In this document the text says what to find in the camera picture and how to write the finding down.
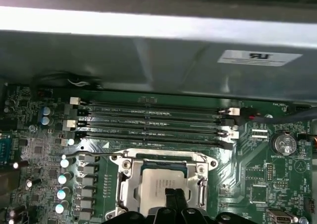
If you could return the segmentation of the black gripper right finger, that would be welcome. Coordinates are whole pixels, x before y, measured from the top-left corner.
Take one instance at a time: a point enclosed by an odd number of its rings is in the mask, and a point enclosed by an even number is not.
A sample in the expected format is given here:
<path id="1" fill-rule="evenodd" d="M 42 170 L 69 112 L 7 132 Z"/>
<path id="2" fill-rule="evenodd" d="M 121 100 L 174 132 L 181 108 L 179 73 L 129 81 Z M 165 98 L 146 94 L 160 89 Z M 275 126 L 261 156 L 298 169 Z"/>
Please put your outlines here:
<path id="1" fill-rule="evenodd" d="M 182 189 L 175 189 L 175 224 L 249 224 L 250 220 L 230 212 L 222 212 L 214 219 L 199 209 L 189 207 Z"/>

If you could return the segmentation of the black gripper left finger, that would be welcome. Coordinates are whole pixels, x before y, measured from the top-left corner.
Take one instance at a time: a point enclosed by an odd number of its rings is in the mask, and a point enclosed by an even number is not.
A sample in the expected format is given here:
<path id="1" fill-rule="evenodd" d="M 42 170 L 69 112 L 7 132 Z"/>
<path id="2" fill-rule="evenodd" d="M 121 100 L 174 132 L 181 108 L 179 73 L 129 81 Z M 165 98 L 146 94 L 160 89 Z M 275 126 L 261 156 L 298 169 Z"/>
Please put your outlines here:
<path id="1" fill-rule="evenodd" d="M 128 211 L 111 218 L 109 224 L 176 224 L 179 222 L 177 189 L 165 190 L 165 206 L 153 208 L 154 214 L 146 217 L 136 211 Z"/>

